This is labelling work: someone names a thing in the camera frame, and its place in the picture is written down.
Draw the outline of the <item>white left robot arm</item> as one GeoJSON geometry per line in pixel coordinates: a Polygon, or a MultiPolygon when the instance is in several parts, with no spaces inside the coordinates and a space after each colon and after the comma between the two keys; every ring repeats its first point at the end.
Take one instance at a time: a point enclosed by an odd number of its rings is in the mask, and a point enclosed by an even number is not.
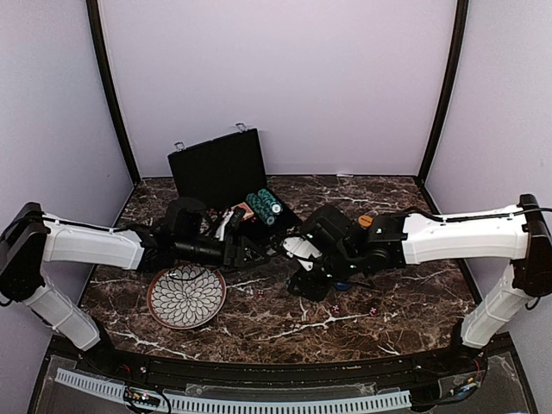
{"type": "Polygon", "coordinates": [[[1,234],[2,304],[22,303],[79,350],[103,376],[122,368],[100,325],[42,273],[44,263],[68,261],[152,272],[180,260],[215,268],[243,269],[265,264],[264,248],[240,235],[245,210],[236,207],[213,221],[195,198],[177,198],[165,215],[147,227],[120,228],[77,223],[27,203],[1,234]]]}

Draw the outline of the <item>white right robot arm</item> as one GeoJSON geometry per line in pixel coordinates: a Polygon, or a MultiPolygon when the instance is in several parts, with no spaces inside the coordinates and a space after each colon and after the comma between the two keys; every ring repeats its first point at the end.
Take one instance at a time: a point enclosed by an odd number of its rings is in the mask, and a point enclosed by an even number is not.
{"type": "Polygon", "coordinates": [[[551,293],[551,234],[545,208],[531,194],[517,204],[464,215],[431,215],[420,210],[352,220],[333,205],[317,209],[298,235],[283,242],[299,269],[288,283],[290,294],[321,301],[337,283],[357,273],[450,259],[502,258],[505,270],[482,302],[464,317],[454,344],[440,366],[458,374],[531,300],[551,293]]]}

